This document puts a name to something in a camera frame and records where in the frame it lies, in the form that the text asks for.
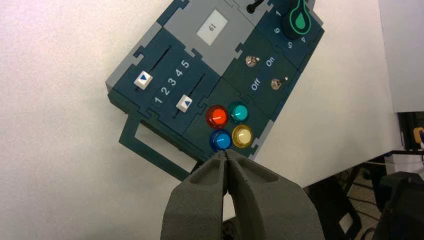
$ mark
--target gray panel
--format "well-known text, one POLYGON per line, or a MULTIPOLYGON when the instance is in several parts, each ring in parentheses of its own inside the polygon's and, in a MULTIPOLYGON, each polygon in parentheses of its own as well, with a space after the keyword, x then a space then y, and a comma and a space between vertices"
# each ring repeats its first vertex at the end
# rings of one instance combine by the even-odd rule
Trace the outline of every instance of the gray panel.
POLYGON ((154 22, 153 25, 147 30, 140 41, 137 42, 137 44, 132 48, 128 55, 122 60, 122 62, 106 80, 107 92, 111 91, 111 89, 115 86, 115 84, 119 81, 119 79, 127 71, 131 64, 138 65, 140 63, 144 56, 140 54, 138 57, 135 57, 134 53, 140 48, 140 46, 144 48, 147 47, 147 45, 156 36, 156 34, 158 34, 161 28, 162 26, 159 23, 154 22))
POLYGON ((222 76, 231 61, 242 54, 236 48, 246 41, 255 26, 243 16, 236 4, 230 6, 224 0, 197 0, 190 1, 184 9, 179 8, 164 27, 185 45, 186 52, 194 57, 192 49, 195 49, 203 56, 202 60, 222 76), (197 31, 215 9, 228 23, 209 46, 197 35, 197 31))

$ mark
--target control panel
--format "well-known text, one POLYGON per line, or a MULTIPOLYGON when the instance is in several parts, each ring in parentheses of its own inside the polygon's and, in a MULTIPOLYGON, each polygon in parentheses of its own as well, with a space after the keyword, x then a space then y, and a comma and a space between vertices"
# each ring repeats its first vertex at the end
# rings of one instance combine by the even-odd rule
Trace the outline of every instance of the control panel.
POLYGON ((180 180, 189 173, 135 138, 139 124, 199 165, 226 149, 253 160, 324 33, 312 7, 174 0, 106 81, 128 114, 119 142, 180 180))

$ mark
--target illuminated push button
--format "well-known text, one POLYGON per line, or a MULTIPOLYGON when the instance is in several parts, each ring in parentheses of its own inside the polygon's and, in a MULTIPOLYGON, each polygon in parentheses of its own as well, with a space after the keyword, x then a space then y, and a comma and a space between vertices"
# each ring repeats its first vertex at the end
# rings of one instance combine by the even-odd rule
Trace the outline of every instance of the illuminated push button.
POLYGON ((232 131, 232 141, 238 148, 248 147, 253 141, 252 130, 244 124, 236 126, 232 131))
POLYGON ((241 104, 236 103, 230 107, 231 118, 236 123, 241 123, 248 118, 248 108, 241 104))
POLYGON ((210 136, 210 145, 214 151, 225 150, 231 146, 230 134, 225 130, 218 130, 210 136))
POLYGON ((214 105, 207 110, 206 122, 214 129, 221 129, 228 123, 227 110, 221 105, 214 105))

